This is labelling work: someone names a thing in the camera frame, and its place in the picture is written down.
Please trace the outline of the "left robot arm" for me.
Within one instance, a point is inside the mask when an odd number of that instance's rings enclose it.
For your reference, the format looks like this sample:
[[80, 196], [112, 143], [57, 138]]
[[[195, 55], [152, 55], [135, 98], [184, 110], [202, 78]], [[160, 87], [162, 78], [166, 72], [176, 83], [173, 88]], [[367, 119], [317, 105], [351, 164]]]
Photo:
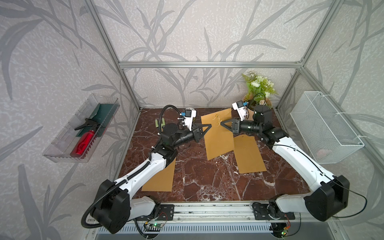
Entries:
[[178, 146], [190, 141], [199, 142], [211, 127], [210, 124], [193, 124], [191, 129], [179, 130], [174, 123], [166, 124], [144, 162], [123, 177], [115, 181], [105, 180], [100, 185], [94, 202], [81, 218], [82, 227], [104, 227], [115, 234], [126, 222], [155, 213], [157, 203], [153, 199], [135, 199], [135, 194], [175, 160]]

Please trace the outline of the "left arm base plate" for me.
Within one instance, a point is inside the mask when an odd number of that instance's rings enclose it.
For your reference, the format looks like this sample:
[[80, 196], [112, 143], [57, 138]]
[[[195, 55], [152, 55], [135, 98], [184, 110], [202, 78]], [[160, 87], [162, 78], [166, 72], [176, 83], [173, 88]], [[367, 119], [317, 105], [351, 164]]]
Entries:
[[160, 221], [172, 221], [175, 213], [175, 205], [173, 204], [160, 204], [156, 205], [155, 209], [150, 215], [140, 216], [138, 221], [160, 220]]

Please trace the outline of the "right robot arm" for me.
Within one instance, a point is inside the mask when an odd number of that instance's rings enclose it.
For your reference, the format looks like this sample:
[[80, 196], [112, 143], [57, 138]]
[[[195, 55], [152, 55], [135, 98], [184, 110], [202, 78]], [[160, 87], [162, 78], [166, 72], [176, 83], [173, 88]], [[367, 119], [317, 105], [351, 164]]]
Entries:
[[255, 203], [256, 213], [267, 214], [278, 220], [285, 213], [308, 213], [324, 222], [348, 206], [350, 182], [343, 175], [336, 176], [316, 163], [295, 144], [293, 139], [273, 123], [272, 111], [263, 105], [254, 107], [252, 120], [247, 120], [248, 109], [233, 104], [238, 118], [220, 121], [220, 125], [233, 134], [257, 136], [269, 149], [280, 155], [303, 178], [310, 188], [307, 194], [280, 195], [262, 207]]

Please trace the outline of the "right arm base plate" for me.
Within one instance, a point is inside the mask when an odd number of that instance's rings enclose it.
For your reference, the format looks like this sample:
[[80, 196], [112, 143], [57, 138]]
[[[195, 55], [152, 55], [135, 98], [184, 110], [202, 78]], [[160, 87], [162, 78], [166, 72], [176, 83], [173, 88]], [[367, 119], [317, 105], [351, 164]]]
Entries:
[[275, 203], [263, 204], [254, 202], [252, 204], [255, 220], [266, 221], [283, 221], [283, 220], [295, 220], [295, 214], [293, 212], [282, 212]]

